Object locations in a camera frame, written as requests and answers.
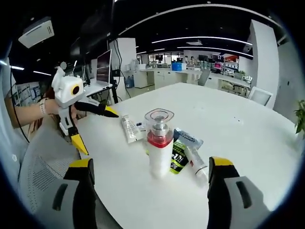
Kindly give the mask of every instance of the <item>wrist bracelet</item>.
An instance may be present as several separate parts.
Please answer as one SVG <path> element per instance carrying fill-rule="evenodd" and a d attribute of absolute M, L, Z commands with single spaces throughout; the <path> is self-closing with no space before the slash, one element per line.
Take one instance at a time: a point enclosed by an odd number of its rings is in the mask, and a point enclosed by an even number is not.
<path fill-rule="evenodd" d="M 47 99 L 41 99 L 40 102 L 39 102 L 39 108 L 40 108 L 40 111 L 43 115 L 47 115 L 47 110 L 46 110 L 46 100 Z"/>

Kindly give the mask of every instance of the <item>white round table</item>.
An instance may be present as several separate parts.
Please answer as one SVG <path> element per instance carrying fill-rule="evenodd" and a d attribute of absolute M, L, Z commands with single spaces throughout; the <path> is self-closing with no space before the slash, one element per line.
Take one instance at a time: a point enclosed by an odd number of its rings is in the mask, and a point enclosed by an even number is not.
<path fill-rule="evenodd" d="M 202 86 L 178 83 L 113 106 L 138 122 L 154 108 L 174 112 L 172 126 L 204 141 L 198 153 L 231 160 L 274 210 L 298 170 L 292 122 L 251 100 Z M 95 190 L 124 229 L 206 228 L 207 189 L 187 165 L 178 175 L 154 180 L 142 142 L 127 144 L 121 119 L 88 116 L 79 132 L 94 161 Z"/>

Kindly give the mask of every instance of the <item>hand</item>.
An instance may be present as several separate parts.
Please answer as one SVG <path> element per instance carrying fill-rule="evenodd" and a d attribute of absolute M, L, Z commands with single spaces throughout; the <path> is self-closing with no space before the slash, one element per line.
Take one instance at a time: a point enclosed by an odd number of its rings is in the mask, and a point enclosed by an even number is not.
<path fill-rule="evenodd" d="M 46 112 L 49 115 L 50 114 L 58 115 L 59 106 L 54 99 L 46 100 L 45 105 L 46 105 Z M 77 110 L 76 110 L 75 106 L 72 105 L 72 107 L 71 107 L 71 117 L 72 117 L 75 124 L 77 123 L 76 115 L 77 115 Z"/>

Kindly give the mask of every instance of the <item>black ceiling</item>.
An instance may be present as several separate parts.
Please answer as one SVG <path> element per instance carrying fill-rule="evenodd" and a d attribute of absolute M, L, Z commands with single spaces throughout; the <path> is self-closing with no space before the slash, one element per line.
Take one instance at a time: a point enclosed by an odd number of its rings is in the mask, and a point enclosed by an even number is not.
<path fill-rule="evenodd" d="M 35 5 L 26 4 L 23 9 L 14 10 L 15 14 L 23 17 L 22 28 L 26 28 L 31 23 L 45 16 L 51 16 L 55 36 L 39 43 L 30 49 L 25 48 L 17 41 L 13 42 L 10 52 L 12 65 L 24 67 L 26 71 L 14 71 L 17 83 L 43 80 L 44 75 L 33 74 L 32 71 L 52 73 L 54 66 L 61 61 L 69 62 L 70 47 L 79 37 L 81 25 L 87 18 L 96 12 L 102 5 L 102 1 L 87 0 L 86 4 L 71 5 L 62 3 L 60 6 L 37 3 Z M 203 4 L 202 0 L 154 0 L 147 2 L 144 0 L 118 0 L 114 5 L 113 31 L 112 34 L 117 37 L 118 34 L 135 23 L 178 7 Z M 212 1 L 212 4 L 227 4 L 244 7 L 256 11 L 265 16 L 275 16 L 268 10 L 268 6 L 249 3 L 248 1 Z M 160 42 L 152 44 L 151 42 L 175 37 L 187 36 L 214 36 L 226 37 L 242 41 L 247 41 L 249 36 L 249 27 L 251 19 L 268 24 L 274 28 L 277 39 L 283 35 L 283 31 L 272 22 L 263 19 L 255 14 L 244 12 L 242 10 L 230 9 L 224 7 L 199 7 L 178 10 L 158 15 L 155 18 L 147 20 L 130 30 L 123 33 L 120 37 L 135 37 L 139 46 L 137 52 L 151 52 L 155 49 L 165 48 L 165 52 L 176 51 L 178 46 L 189 46 L 186 44 L 190 40 L 177 40 L 169 42 Z M 238 52 L 243 51 L 244 44 L 238 42 L 200 39 L 205 47 L 215 47 L 229 49 Z M 105 41 L 95 51 L 103 52 Z"/>

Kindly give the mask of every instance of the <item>blue box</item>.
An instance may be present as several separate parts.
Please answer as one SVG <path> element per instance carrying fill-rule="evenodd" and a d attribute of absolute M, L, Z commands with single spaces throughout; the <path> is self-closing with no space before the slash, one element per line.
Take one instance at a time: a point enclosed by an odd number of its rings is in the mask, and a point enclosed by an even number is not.
<path fill-rule="evenodd" d="M 173 71 L 182 71 L 182 63 L 172 63 Z"/>

